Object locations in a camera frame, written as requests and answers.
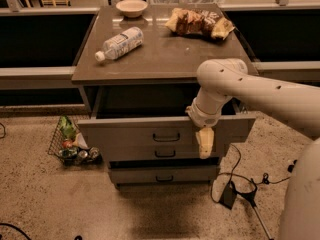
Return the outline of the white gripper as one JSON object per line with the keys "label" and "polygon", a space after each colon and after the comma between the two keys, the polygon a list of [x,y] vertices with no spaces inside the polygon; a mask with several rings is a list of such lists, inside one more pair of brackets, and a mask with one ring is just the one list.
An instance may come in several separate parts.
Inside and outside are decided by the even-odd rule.
{"label": "white gripper", "polygon": [[200,99],[196,97],[192,104],[185,110],[191,121],[200,129],[196,133],[201,159],[210,157],[214,144],[214,127],[221,117],[224,103],[212,99]]}

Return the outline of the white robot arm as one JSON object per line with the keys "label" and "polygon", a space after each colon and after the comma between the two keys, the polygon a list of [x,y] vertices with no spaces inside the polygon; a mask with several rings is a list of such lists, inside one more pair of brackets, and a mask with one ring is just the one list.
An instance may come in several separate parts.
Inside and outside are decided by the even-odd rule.
{"label": "white robot arm", "polygon": [[211,59],[197,69],[199,92],[186,109],[200,128],[215,126],[236,98],[309,137],[290,177],[279,240],[320,240],[320,88],[248,73],[240,59]]}

